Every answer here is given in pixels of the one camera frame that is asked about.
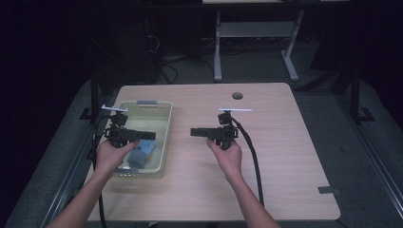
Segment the pale yellow plastic basket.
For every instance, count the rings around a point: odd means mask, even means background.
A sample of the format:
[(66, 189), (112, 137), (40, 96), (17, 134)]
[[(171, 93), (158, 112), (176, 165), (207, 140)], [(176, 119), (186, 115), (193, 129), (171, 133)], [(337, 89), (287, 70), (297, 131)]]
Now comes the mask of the pale yellow plastic basket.
[(116, 169), (116, 177), (125, 178), (161, 178), (163, 176), (166, 150), (169, 142), (172, 104), (170, 102), (135, 100), (121, 102), (119, 107), (127, 109), (126, 129), (139, 132), (155, 132), (156, 145), (147, 158), (144, 168), (130, 167), (127, 159)]

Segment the plain blue knit glove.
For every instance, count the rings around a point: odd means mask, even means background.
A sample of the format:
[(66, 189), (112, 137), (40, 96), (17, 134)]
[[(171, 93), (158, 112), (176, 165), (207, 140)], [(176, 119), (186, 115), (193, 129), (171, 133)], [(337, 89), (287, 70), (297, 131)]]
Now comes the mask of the plain blue knit glove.
[(129, 157), (127, 162), (129, 163), (130, 167), (134, 168), (144, 168), (148, 155), (143, 152), (143, 150), (134, 149), (129, 153)]

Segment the person's left hand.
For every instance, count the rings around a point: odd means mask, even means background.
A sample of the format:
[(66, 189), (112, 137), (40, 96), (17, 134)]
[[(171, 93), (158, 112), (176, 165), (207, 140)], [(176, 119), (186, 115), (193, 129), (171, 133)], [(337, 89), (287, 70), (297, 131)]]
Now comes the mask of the person's left hand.
[(94, 175), (110, 179), (115, 170), (124, 162), (125, 156), (139, 144), (139, 141), (115, 148), (109, 141), (101, 142), (97, 149)]

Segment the black metal stand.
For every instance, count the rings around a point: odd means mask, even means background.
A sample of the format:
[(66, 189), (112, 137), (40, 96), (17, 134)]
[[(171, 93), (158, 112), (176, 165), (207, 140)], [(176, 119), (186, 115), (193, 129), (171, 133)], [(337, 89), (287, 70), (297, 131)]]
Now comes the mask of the black metal stand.
[(82, 111), (80, 120), (89, 120), (94, 123), (99, 116), (99, 70), (95, 69), (90, 80), (90, 107)]
[(359, 104), (360, 98), (360, 77), (358, 70), (355, 68), (351, 77), (351, 93), (350, 93), (350, 116), (356, 124), (362, 122), (373, 122), (374, 116), (367, 107)]

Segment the grey tape strip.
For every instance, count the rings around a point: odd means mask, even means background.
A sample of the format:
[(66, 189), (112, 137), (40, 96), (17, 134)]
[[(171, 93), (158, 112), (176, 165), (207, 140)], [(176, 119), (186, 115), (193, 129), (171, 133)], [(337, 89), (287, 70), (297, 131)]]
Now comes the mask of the grey tape strip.
[(319, 194), (334, 194), (334, 195), (341, 194), (338, 188), (334, 188), (332, 186), (320, 186), (317, 189), (319, 191)]

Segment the person's right hand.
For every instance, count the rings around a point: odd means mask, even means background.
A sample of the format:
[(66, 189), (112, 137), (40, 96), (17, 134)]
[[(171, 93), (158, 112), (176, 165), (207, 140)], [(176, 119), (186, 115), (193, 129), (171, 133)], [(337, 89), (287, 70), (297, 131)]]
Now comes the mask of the person's right hand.
[(236, 142), (231, 142), (226, 150), (221, 149), (212, 140), (206, 141), (207, 146), (215, 155), (219, 167), (230, 184), (242, 179), (241, 159), (242, 151)]

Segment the metal floor rail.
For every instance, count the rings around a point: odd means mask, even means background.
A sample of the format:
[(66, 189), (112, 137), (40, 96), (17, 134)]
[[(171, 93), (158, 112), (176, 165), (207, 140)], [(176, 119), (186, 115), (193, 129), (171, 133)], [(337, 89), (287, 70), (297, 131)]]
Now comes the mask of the metal floor rail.
[(79, 112), (78, 119), (68, 119), (62, 123), (62, 127), (70, 129), (70, 132), (57, 134), (56, 145), (51, 148), (55, 158), (50, 168), (50, 173), (57, 176), (60, 182), (56, 184), (40, 228), (45, 228), (54, 220), (84, 186), (86, 175), (95, 163), (95, 153), (106, 127), (106, 117), (110, 114), (109, 111), (102, 111), (101, 106), (108, 102), (109, 98), (99, 95), (99, 116), (94, 123), (80, 120), (82, 111), (87, 107)]
[(388, 168), (379, 157), (377, 149), (363, 128), (361, 121), (357, 121), (350, 113), (350, 103), (348, 103), (342, 96), (336, 96), (336, 101), (346, 116), (350, 126), (358, 136), (359, 141), (363, 145), (366, 154), (369, 157), (370, 164), (373, 166), (373, 169), (393, 204), (394, 209), (403, 220), (403, 192), (399, 189)]

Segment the white metal desk frame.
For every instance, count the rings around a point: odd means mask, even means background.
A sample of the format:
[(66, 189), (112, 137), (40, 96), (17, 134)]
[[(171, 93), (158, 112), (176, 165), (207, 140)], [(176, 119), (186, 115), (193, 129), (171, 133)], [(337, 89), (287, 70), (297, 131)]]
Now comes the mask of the white metal desk frame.
[[(296, 6), (313, 5), (314, 3), (339, 3), (349, 0), (201, 0), (206, 6), (211, 7), (263, 7), (269, 6)], [(305, 14), (305, 9), (298, 9), (294, 20), (275, 21), (240, 21), (227, 22), (221, 19), (222, 9), (216, 12), (216, 27), (215, 27), (215, 52), (214, 52), (214, 80), (215, 82), (222, 81), (221, 69), (221, 39), (222, 38), (287, 38), (288, 46), (281, 51), (281, 58), (286, 67), (290, 79), (294, 82), (299, 80), (295, 66), (292, 61), (292, 51), (297, 40), (301, 23)]]

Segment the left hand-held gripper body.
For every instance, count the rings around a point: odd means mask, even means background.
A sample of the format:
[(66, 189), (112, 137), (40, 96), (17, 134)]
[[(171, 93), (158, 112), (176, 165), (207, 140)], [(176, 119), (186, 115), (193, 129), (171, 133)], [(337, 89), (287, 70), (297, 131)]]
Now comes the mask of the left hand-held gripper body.
[(128, 120), (128, 117), (125, 115), (127, 109), (114, 106), (108, 107), (104, 104), (102, 105), (102, 109), (114, 112), (113, 115), (108, 116), (110, 125), (104, 133), (104, 136), (109, 140), (112, 146), (120, 148), (140, 139), (141, 133), (139, 131), (125, 128), (125, 124)]

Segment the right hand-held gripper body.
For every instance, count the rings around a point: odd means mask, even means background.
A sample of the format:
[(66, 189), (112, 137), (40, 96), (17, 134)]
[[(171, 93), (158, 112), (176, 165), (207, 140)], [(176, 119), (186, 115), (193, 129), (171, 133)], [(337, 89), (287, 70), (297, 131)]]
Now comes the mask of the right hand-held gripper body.
[(231, 113), (233, 111), (251, 112), (246, 108), (220, 108), (221, 114), (218, 115), (220, 127), (213, 128), (207, 138), (218, 145), (222, 150), (231, 147), (231, 143), (239, 136), (239, 133), (245, 139), (248, 147), (253, 149), (253, 143), (242, 124), (237, 121)]

